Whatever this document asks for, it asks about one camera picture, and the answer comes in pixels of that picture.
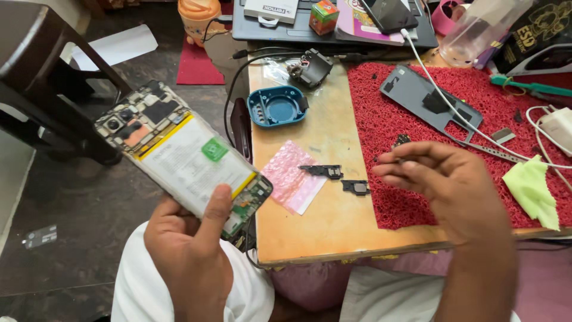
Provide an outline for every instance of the white box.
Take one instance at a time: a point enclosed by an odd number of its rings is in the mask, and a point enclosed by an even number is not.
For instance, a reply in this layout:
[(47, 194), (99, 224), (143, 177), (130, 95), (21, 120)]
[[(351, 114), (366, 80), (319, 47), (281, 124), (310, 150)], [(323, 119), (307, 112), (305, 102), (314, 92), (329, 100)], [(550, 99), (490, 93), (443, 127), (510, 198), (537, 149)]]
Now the white box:
[(244, 15), (257, 17), (259, 23), (275, 25), (279, 21), (294, 23), (298, 0), (247, 0)]

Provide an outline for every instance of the white pants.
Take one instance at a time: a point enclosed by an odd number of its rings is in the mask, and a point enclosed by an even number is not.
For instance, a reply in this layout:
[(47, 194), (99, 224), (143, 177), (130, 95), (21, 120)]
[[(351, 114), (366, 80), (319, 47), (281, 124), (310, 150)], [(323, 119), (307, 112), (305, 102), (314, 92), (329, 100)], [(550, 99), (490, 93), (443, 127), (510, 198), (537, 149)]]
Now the white pants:
[[(115, 283), (112, 321), (169, 322), (173, 303), (143, 242), (147, 223), (127, 240)], [(220, 245), (232, 265), (234, 280), (224, 311), (225, 322), (267, 322), (274, 307), (274, 287), (229, 242)], [(431, 321), (444, 278), (356, 266), (352, 269), (340, 322)], [(513, 312), (511, 322), (520, 322)]]

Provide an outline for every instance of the hand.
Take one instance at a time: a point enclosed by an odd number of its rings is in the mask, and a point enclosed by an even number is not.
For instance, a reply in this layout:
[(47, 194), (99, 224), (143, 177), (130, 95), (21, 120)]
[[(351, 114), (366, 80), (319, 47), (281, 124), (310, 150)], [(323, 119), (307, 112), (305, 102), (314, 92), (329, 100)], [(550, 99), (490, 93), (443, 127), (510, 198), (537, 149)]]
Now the hand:
[(233, 275), (219, 238), (231, 205), (231, 188), (220, 184), (200, 227), (195, 216), (167, 196), (149, 220), (145, 247), (169, 289), (177, 322), (223, 321)]
[[(400, 164), (398, 158), (407, 161)], [(477, 155), (443, 143), (410, 142), (380, 155), (378, 162), (372, 172), (384, 182), (428, 199), (453, 244), (511, 238), (505, 207)]]

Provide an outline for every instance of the green cloth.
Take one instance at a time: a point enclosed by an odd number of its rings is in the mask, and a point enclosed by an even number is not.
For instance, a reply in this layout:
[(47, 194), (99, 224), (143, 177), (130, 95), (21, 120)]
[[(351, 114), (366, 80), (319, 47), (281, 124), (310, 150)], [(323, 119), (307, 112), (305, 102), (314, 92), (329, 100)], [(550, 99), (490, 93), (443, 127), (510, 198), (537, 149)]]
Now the green cloth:
[(548, 166), (536, 155), (526, 163), (515, 164), (502, 179), (530, 218), (538, 219), (542, 227), (560, 231), (556, 199), (546, 185), (546, 170)]

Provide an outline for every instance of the pink book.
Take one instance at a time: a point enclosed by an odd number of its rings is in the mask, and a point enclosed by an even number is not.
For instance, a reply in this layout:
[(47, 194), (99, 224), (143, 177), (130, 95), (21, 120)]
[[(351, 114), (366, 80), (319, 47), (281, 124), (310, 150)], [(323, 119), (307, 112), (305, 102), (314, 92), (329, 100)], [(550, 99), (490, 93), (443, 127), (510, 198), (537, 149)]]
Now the pink book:
[(400, 33), (382, 34), (358, 0), (338, 0), (337, 8), (340, 15), (334, 31), (336, 39), (403, 46), (403, 36)]

